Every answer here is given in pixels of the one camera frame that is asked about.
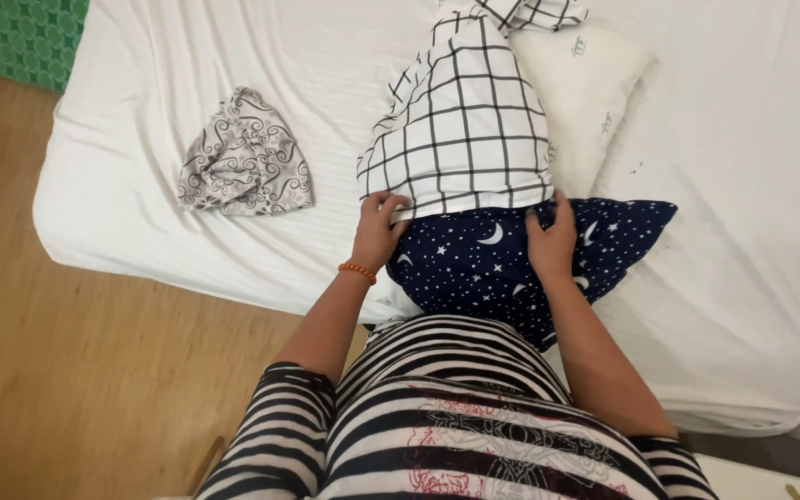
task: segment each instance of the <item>person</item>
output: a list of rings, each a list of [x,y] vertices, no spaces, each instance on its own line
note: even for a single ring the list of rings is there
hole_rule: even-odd
[[[342,375],[356,319],[408,222],[362,202],[349,263],[269,365],[199,498],[717,499],[572,280],[575,222],[526,218],[567,392],[502,322],[445,314],[377,326]]]

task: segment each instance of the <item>wooden floor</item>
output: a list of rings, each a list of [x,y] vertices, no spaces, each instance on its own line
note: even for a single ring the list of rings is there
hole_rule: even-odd
[[[0,78],[0,498],[190,494],[300,317],[52,262],[31,206],[58,98]]]

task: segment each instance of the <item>forearm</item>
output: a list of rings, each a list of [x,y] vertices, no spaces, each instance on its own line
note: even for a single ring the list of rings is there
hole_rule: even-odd
[[[340,271],[310,308],[274,362],[292,361],[338,384],[354,337],[357,317],[369,291],[369,278]]]
[[[571,279],[543,283],[573,405],[626,436],[676,437],[660,403]]]

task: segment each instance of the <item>orange bracelet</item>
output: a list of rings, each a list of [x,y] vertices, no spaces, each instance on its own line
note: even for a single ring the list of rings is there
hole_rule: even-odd
[[[366,278],[369,278],[369,280],[372,281],[372,285],[375,285],[375,275],[369,272],[369,269],[362,266],[358,266],[356,264],[351,264],[350,262],[339,264],[339,270],[344,270],[344,269],[355,270],[357,272],[365,274]]]

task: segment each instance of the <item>patterned cloth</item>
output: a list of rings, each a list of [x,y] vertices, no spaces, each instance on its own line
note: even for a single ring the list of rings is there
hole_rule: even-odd
[[[358,157],[360,199],[381,190],[411,206],[394,222],[481,206],[530,206],[554,192],[545,112],[507,43],[508,28],[581,22],[571,0],[477,0],[432,29],[394,85],[390,112]]]
[[[199,497],[715,499],[676,439],[625,438],[570,407],[506,324],[425,316],[377,330],[337,391],[261,376]]]
[[[579,237],[573,276],[589,303],[625,278],[656,243],[677,207],[661,201],[571,199]],[[542,228],[554,201],[536,206]],[[526,252],[525,208],[480,208],[415,219],[387,275],[425,313],[464,314],[513,325],[536,347],[554,345],[555,327]]]
[[[190,144],[178,202],[185,210],[279,215],[313,205],[295,138],[258,92],[238,87]]]
[[[88,0],[0,0],[0,75],[67,87]]]

